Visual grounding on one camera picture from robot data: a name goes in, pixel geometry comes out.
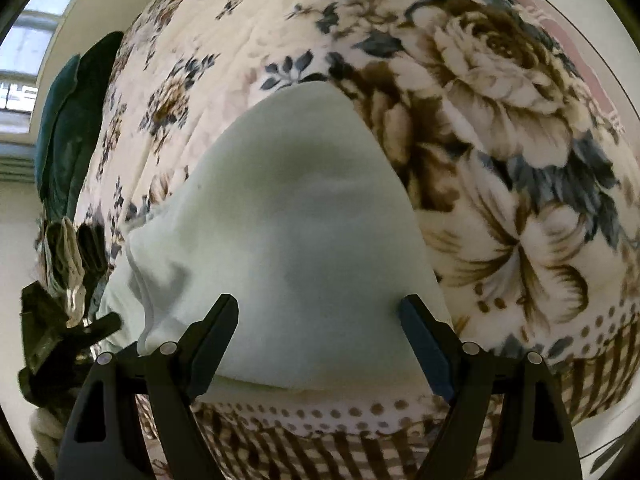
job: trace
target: white cloth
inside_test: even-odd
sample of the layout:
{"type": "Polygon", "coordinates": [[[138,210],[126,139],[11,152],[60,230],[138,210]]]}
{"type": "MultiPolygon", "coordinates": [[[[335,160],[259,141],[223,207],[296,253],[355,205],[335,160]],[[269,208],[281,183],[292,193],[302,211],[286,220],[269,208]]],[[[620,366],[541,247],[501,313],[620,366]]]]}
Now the white cloth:
{"type": "Polygon", "coordinates": [[[82,256],[78,248],[76,230],[68,217],[63,217],[56,237],[44,241],[44,251],[47,266],[47,291],[52,297],[65,298],[65,313],[68,316],[66,325],[69,328],[80,324],[84,316],[84,297],[86,290],[84,281],[84,267],[82,256]],[[64,283],[56,280],[54,268],[63,269],[64,283]]]}
{"type": "Polygon", "coordinates": [[[424,384],[396,316],[419,294],[450,323],[401,182],[351,102],[325,83],[246,112],[188,181],[127,235],[98,316],[141,354],[204,318],[220,294],[239,325],[220,376],[330,390],[424,384]]]}

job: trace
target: window frame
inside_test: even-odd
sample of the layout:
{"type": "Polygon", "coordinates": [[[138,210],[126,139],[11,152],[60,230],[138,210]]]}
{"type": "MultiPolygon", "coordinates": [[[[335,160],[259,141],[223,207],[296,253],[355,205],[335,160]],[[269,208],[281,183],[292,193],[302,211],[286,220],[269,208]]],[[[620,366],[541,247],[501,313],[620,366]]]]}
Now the window frame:
{"type": "MultiPolygon", "coordinates": [[[[56,32],[60,25],[64,22],[69,10],[73,7],[75,0],[69,0],[69,3],[66,6],[65,11],[61,15],[49,14],[48,12],[41,12],[39,10],[25,10],[23,9],[20,12],[20,15],[14,21],[12,27],[27,27],[32,30],[42,30],[51,33],[51,37],[49,39],[49,44],[47,45],[47,50],[45,55],[42,58],[42,62],[40,63],[40,67],[38,69],[38,74],[32,75],[23,72],[13,72],[11,70],[0,70],[0,83],[2,84],[17,84],[20,86],[30,86],[37,88],[38,85],[38,76],[40,75],[40,71],[42,70],[42,65],[46,62],[47,56],[49,53],[49,49],[51,47],[52,42],[56,37],[56,32]]],[[[10,108],[4,107],[0,108],[0,112],[3,113],[15,113],[15,114],[25,114],[31,115],[32,112],[24,111],[24,110],[11,110],[10,108]]]]}

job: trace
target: black clamp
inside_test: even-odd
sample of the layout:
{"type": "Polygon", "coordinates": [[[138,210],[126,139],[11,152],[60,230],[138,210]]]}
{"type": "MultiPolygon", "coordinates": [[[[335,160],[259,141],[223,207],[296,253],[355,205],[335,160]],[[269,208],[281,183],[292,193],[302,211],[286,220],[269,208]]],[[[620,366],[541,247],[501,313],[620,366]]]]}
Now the black clamp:
{"type": "MultiPolygon", "coordinates": [[[[461,343],[418,296],[399,317],[434,393],[449,415],[417,480],[463,480],[473,460],[492,394],[504,404],[486,480],[580,480],[574,434],[542,357],[496,357],[461,343]]],[[[153,480],[135,394],[147,394],[175,480],[223,480],[190,404],[209,387],[238,324],[238,304],[222,295],[180,341],[146,357],[135,346],[98,357],[74,406],[58,460],[57,480],[153,480]]]]}
{"type": "Polygon", "coordinates": [[[581,480],[574,432],[558,384],[542,357],[497,357],[462,343],[416,295],[400,321],[434,393],[450,405],[418,480],[463,480],[469,471],[493,394],[504,394],[485,480],[581,480]]]}
{"type": "Polygon", "coordinates": [[[121,327],[117,314],[83,326],[66,326],[68,317],[38,282],[22,290],[22,342],[26,367],[18,372],[23,397],[47,406],[84,383],[93,362],[79,359],[121,327]]]}
{"type": "Polygon", "coordinates": [[[178,343],[138,357],[135,346],[104,353],[82,387],[58,457],[58,480],[154,480],[135,395],[148,395],[175,480],[224,477],[190,410],[205,393],[238,325],[238,304],[222,295],[178,343]]]}

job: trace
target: folded cloth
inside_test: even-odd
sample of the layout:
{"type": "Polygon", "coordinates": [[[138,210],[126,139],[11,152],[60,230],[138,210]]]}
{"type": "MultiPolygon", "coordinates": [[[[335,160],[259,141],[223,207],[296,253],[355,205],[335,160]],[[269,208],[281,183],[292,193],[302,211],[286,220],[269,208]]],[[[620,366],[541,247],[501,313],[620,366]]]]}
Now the folded cloth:
{"type": "Polygon", "coordinates": [[[30,418],[31,434],[38,450],[51,468],[58,463],[60,441],[65,433],[65,421],[60,421],[47,408],[38,408],[30,418]]]}
{"type": "MultiPolygon", "coordinates": [[[[76,240],[84,270],[84,278],[82,279],[82,285],[86,291],[84,306],[88,311],[94,300],[94,292],[98,285],[106,279],[108,263],[104,249],[104,227],[82,224],[76,232],[76,240]]],[[[104,285],[102,290],[98,291],[100,298],[103,290],[104,285]]]]}
{"type": "Polygon", "coordinates": [[[68,327],[76,326],[84,316],[86,291],[82,284],[84,267],[73,222],[64,217],[47,225],[45,232],[47,291],[64,298],[68,327]]]}
{"type": "Polygon", "coordinates": [[[36,374],[46,359],[62,341],[68,317],[60,300],[55,300],[38,282],[31,283],[22,290],[22,347],[24,361],[36,374]]]}
{"type": "Polygon", "coordinates": [[[396,310],[419,294],[450,323],[401,182],[331,85],[277,92],[241,116],[188,181],[129,232],[98,317],[141,354],[240,307],[224,378],[292,390],[425,387],[396,310]]]}

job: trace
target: bedding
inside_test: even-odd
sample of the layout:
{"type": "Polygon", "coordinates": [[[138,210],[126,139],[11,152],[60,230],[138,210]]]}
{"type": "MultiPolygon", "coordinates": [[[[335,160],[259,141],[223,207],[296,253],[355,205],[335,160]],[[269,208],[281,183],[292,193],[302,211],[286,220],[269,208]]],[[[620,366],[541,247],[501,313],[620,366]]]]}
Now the bedding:
{"type": "Polygon", "coordinates": [[[76,212],[122,38],[122,32],[111,32],[84,56],[73,56],[47,94],[35,167],[38,193],[49,221],[72,218],[76,212]]]}
{"type": "MultiPolygon", "coordinates": [[[[577,424],[625,395],[640,356],[640,123],[585,57],[525,0],[154,0],[118,52],[76,223],[105,225],[116,269],[129,226],[239,116],[331,83],[404,186],[456,333],[540,352],[577,424]]],[[[365,406],[228,381],[194,414],[233,479],[410,477],[447,409],[425,391],[365,406]]]]}
{"type": "Polygon", "coordinates": [[[231,294],[241,319],[218,368],[227,379],[364,400],[393,370],[394,389],[420,389],[400,300],[413,291],[450,324],[401,183],[324,82],[243,114],[126,241],[98,317],[127,327],[107,341],[151,354],[231,294]]]}

